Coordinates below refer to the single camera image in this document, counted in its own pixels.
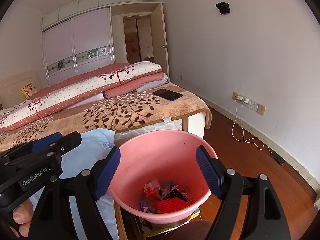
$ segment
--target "bed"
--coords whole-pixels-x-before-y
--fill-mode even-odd
[[[0,101],[4,108],[14,107],[25,100],[20,88],[28,83],[38,84],[33,72],[0,80]],[[163,129],[184,130],[203,138],[204,129],[211,124],[211,113],[206,104],[196,95],[172,83],[160,88],[182,93],[183,97],[170,102],[154,96],[152,92],[159,89],[155,88],[60,110],[17,129],[0,132],[0,152],[55,132],[66,135],[75,130],[83,133],[95,128],[115,130],[115,144],[118,147],[137,135]],[[127,239],[120,207],[116,203],[115,213],[119,239]]]

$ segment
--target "headboard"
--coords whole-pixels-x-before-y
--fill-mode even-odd
[[[14,107],[25,101],[26,98],[20,89],[30,83],[33,83],[36,88],[39,88],[38,79],[33,71],[0,79],[0,102],[3,108]]]

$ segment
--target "wooden floor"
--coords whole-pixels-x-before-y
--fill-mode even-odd
[[[243,176],[257,177],[260,173],[264,173],[269,177],[288,220],[291,238],[299,239],[316,215],[313,207],[316,193],[288,163],[279,165],[270,156],[267,146],[263,150],[258,150],[254,144],[236,141],[231,135],[233,121],[213,109],[211,112],[212,124],[204,132],[204,139],[212,146],[226,168],[233,168]],[[234,135],[241,140],[240,126],[235,126]],[[244,136],[245,139],[254,137],[247,131],[244,131]],[[252,141],[260,148],[263,145],[257,139]],[[232,240],[240,237],[247,199],[247,196],[243,196]],[[213,221],[219,205],[220,201],[211,195],[200,206],[200,216],[194,220]]]

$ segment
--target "smartphone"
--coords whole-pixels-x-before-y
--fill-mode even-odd
[[[182,94],[174,92],[174,91],[171,91],[171,90],[167,90],[167,89],[164,89],[164,88],[159,89],[157,91],[154,91],[153,94],[155,96],[167,99],[169,101],[174,101],[174,100],[182,97]]]

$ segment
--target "pink plastic bucket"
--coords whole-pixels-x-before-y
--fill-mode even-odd
[[[121,161],[110,184],[110,194],[122,208],[153,224],[167,227],[185,222],[211,194],[196,161],[199,145],[217,158],[206,141],[184,131],[160,130],[132,138],[119,147]],[[187,186],[194,203],[166,214],[140,211],[139,201],[145,198],[144,185],[155,178],[160,184],[172,180]]]

